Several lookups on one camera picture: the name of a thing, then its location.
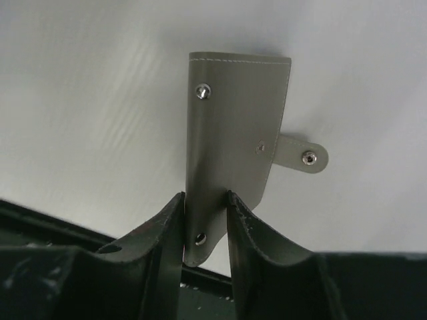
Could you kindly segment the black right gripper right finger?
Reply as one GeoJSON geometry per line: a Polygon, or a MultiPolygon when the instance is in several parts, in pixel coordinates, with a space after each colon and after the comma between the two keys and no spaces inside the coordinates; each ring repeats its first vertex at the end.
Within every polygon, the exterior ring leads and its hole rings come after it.
{"type": "Polygon", "coordinates": [[[313,252],[227,194],[238,319],[425,319],[423,253],[313,252]]]}

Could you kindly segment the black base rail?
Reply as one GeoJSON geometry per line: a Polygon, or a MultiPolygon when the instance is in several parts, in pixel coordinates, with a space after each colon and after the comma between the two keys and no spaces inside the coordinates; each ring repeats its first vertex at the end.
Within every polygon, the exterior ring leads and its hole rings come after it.
{"type": "MultiPolygon", "coordinates": [[[[2,245],[78,245],[96,251],[113,237],[1,201],[2,245]]],[[[231,279],[199,267],[181,271],[178,319],[235,319],[231,279]]]]}

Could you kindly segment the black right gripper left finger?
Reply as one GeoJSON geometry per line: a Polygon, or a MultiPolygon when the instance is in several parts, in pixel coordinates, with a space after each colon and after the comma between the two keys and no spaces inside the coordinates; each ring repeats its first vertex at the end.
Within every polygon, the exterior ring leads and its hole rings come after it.
{"type": "Polygon", "coordinates": [[[91,252],[76,245],[1,247],[2,319],[176,319],[184,193],[91,252]]]}

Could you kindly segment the grey card holder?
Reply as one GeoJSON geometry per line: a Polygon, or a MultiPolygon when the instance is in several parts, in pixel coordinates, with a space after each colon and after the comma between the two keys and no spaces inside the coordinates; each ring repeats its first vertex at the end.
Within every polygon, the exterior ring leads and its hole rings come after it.
{"type": "Polygon", "coordinates": [[[197,267],[226,234],[226,195],[250,208],[272,165],[309,174],[328,165],[325,147],[281,132],[292,60],[283,56],[189,54],[185,249],[197,267]]]}

